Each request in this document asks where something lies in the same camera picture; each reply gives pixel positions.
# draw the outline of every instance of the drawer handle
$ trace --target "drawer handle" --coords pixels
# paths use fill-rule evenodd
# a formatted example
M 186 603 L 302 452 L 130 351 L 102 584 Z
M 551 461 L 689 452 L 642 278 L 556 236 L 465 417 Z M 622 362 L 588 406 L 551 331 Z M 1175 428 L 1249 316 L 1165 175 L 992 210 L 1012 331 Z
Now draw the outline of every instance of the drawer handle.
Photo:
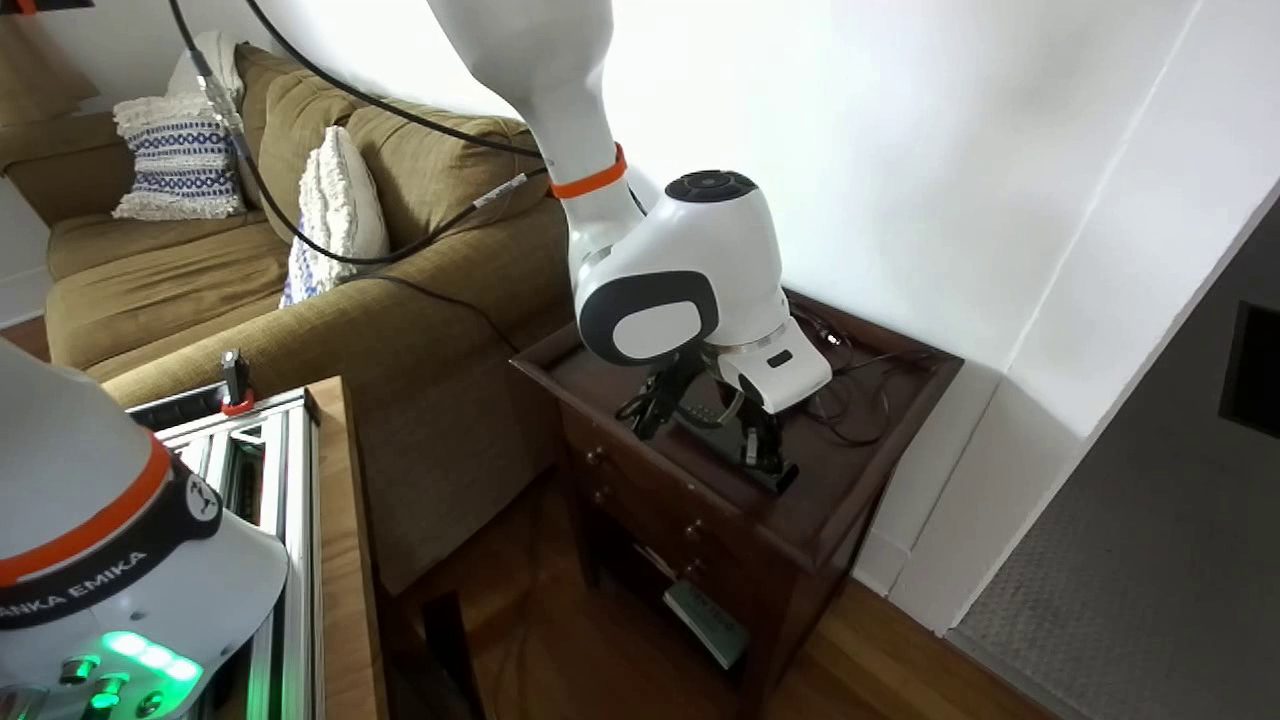
M 588 449 L 582 461 L 588 461 L 591 468 L 599 468 L 599 464 L 603 464 L 603 449 L 599 449 L 599 446 Z
M 694 516 L 694 520 L 683 524 L 683 535 L 689 535 L 689 542 L 702 542 L 702 529 L 709 529 L 709 524 Z
M 657 552 L 657 549 L 647 549 L 647 544 L 633 544 L 657 573 L 662 573 L 668 582 L 675 576 L 670 573 L 670 565 Z

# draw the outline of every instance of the orange ring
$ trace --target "orange ring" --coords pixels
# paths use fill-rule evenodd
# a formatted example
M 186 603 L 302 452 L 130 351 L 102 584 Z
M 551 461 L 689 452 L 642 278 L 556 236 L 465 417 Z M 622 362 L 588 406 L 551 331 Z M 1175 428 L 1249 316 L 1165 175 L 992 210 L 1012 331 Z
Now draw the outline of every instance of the orange ring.
M 629 156 L 622 156 L 622 150 L 617 146 L 617 156 L 611 156 L 611 163 L 609 163 L 603 174 L 591 174 L 591 175 L 570 179 L 570 184 L 551 184 L 551 196 L 556 196 L 556 199 L 591 196 L 591 193 L 599 193 L 599 189 L 609 189 L 609 184 L 617 184 L 617 179 L 622 179 L 622 175 L 629 175 Z
M 243 400 L 240 400 L 240 406 L 224 406 L 224 417 L 249 417 L 249 413 L 252 413 L 252 406 L 254 406 L 254 395 L 252 395 L 252 393 L 243 393 Z
M 11 587 L 33 573 L 54 568 L 54 565 L 95 549 L 114 529 L 124 529 L 137 513 L 145 513 L 158 496 L 165 481 L 166 481 L 166 449 L 152 435 L 152 457 L 137 472 L 137 481 L 108 507 L 87 516 L 82 524 L 68 529 L 62 535 L 0 562 L 0 587 Z

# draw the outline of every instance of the striped pillow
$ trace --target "striped pillow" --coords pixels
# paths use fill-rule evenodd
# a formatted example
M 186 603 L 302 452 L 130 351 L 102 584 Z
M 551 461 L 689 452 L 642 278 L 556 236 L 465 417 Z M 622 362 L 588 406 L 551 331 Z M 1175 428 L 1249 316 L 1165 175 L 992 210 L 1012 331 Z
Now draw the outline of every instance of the striped pillow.
M 110 116 L 130 150 L 130 189 L 114 221 L 221 221 L 243 210 L 231 146 L 204 98 L 140 98 Z

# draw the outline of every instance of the beige couch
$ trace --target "beige couch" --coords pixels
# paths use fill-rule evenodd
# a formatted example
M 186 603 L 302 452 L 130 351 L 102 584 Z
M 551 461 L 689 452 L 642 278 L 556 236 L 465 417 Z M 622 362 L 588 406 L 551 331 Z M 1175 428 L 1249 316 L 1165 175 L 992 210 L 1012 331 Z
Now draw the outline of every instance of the beige couch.
M 249 46 L 235 65 L 249 139 L 285 213 L 294 213 L 302 156 L 328 126 L 361 146 L 397 249 L 539 170 L 535 156 L 417 128 Z M 517 119 L 430 116 L 531 150 Z M 120 406 L 217 381 L 226 349 L 259 395 L 342 377 L 389 593 L 457 552 L 551 464 L 551 409 L 508 367 L 512 343 L 569 319 L 564 216 L 542 184 L 392 265 L 399 284 L 363 278 L 280 307 L 286 231 L 259 213 L 108 216 L 130 175 L 108 116 L 8 132 L 0 170 L 52 224 L 52 362 L 87 374 Z

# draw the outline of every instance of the couch armrest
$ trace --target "couch armrest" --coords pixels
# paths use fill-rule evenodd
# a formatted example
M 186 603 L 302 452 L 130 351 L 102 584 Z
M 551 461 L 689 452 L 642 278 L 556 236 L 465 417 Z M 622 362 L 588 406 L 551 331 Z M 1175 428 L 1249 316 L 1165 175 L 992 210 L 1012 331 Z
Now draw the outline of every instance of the couch armrest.
M 569 319 L 558 210 L 453 231 L 434 249 L 399 259 L 389 278 L 412 288 L 374 278 L 353 282 L 145 362 L 130 374 L 108 374 L 102 388 L 120 406 L 140 406 L 211 383 L 221 355 L 235 349 L 259 395 L 342 377 L 353 406 L 373 409 L 397 400 L 406 383 L 430 383 L 467 366 L 467 355 L 500 349 L 504 337 L 531 339 L 522 325 L 535 316 L 564 307 L 558 316 Z
M 0 175 L 8 175 L 45 224 L 108 216 L 130 184 L 129 146 L 108 112 L 62 116 L 0 132 Z
M 403 593 L 558 449 L 556 406 L 508 367 L 508 339 L 519 349 L 569 319 L 564 216 L 542 204 L 458 227 L 392 273 L 397 284 L 353 282 L 148 362 L 110 377 L 108 393 L 140 406 L 207 383 L 226 349 L 240 349 L 259 395 L 342 377 L 374 573 Z

